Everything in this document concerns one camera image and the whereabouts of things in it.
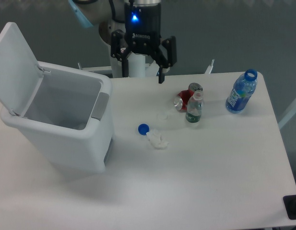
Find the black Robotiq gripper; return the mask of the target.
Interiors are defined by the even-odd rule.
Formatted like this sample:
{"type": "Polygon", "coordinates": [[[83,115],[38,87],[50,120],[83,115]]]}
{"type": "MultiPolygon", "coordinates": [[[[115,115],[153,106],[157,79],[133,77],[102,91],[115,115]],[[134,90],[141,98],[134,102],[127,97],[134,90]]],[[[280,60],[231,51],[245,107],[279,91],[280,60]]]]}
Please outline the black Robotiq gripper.
{"type": "Polygon", "coordinates": [[[128,58],[131,52],[148,55],[159,66],[158,83],[165,81],[164,69],[177,62],[177,41],[171,36],[161,42],[165,48],[165,57],[160,46],[161,3],[125,2],[126,32],[117,29],[111,33],[111,56],[122,64],[122,77],[129,76],[128,58]]]}

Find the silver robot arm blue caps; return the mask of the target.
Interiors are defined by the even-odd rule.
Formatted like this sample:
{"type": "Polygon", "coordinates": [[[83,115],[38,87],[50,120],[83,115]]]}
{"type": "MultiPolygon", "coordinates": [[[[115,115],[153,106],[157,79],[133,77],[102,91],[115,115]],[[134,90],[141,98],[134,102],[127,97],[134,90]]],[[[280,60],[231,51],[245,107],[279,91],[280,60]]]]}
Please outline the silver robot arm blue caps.
{"type": "Polygon", "coordinates": [[[84,28],[98,26],[108,47],[112,76],[145,77],[146,57],[165,73],[177,62],[176,38],[161,37],[161,1],[159,0],[70,0],[75,16],[84,28]]]}

